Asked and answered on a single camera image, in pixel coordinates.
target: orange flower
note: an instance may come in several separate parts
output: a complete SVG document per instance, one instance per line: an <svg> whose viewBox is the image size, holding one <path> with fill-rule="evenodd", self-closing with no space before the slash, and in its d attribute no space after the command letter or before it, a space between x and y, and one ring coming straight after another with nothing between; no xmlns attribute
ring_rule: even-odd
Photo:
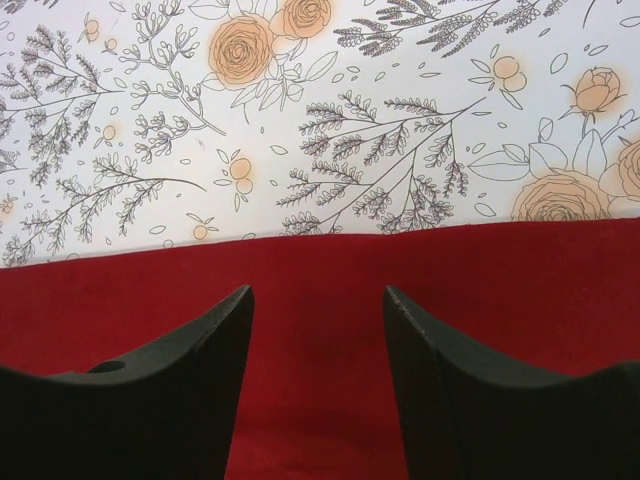
<svg viewBox="0 0 640 480"><path fill-rule="evenodd" d="M527 86L527 77L513 57L501 57L493 64L493 74L502 81L502 90L515 93Z"/></svg>
<svg viewBox="0 0 640 480"><path fill-rule="evenodd" d="M604 111L620 94L620 79L610 68L587 70L575 90L576 106L585 113Z"/></svg>
<svg viewBox="0 0 640 480"><path fill-rule="evenodd" d="M598 183L578 172L555 170L522 189L511 213L514 221L609 218L609 197Z"/></svg>
<svg viewBox="0 0 640 480"><path fill-rule="evenodd" d="M629 195L640 197L640 141L625 148L619 158L622 188Z"/></svg>
<svg viewBox="0 0 640 480"><path fill-rule="evenodd" d="M276 35L310 38L322 31L331 20L329 0L287 0L271 20Z"/></svg>
<svg viewBox="0 0 640 480"><path fill-rule="evenodd" d="M262 77L273 56L267 21L244 15L220 26L209 46L209 66L231 90Z"/></svg>
<svg viewBox="0 0 640 480"><path fill-rule="evenodd" d="M600 179L600 185L614 197L640 199L640 140L620 153L618 163L607 168Z"/></svg>

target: red carpet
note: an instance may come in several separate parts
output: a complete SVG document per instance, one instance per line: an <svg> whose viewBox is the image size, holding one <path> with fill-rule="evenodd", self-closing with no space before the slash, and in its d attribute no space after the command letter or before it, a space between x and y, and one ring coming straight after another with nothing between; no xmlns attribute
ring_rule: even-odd
<svg viewBox="0 0 640 480"><path fill-rule="evenodd" d="M242 284L257 309L231 480L406 478L381 318L395 284L533 364L640 358L640 221L275 238L0 270L0 362L81 371Z"/></svg>

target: hole in black plastic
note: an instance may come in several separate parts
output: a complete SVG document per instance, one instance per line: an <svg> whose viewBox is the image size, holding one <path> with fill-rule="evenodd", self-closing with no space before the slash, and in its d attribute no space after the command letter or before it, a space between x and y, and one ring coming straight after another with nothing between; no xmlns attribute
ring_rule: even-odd
<svg viewBox="0 0 640 480"><path fill-rule="evenodd" d="M96 365L87 373L115 372L116 370L123 369L126 365L126 363L120 362L118 360L109 360L108 362L103 362L100 365Z"/></svg>

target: floral wallpaper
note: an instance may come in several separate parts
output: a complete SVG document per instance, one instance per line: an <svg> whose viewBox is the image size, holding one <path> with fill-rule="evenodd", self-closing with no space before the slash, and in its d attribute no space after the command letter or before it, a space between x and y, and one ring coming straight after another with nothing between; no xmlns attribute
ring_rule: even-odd
<svg viewBox="0 0 640 480"><path fill-rule="evenodd" d="M632 0L0 0L2 266L640 216Z"/></svg>

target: black object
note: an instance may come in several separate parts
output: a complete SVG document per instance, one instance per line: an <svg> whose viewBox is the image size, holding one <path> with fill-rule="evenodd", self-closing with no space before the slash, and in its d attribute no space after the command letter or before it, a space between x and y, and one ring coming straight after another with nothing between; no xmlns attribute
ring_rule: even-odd
<svg viewBox="0 0 640 480"><path fill-rule="evenodd" d="M393 287L384 317L411 480L640 479L640 363L532 367Z"/></svg>
<svg viewBox="0 0 640 480"><path fill-rule="evenodd" d="M0 369L0 478L224 478L253 295L87 373Z"/></svg>

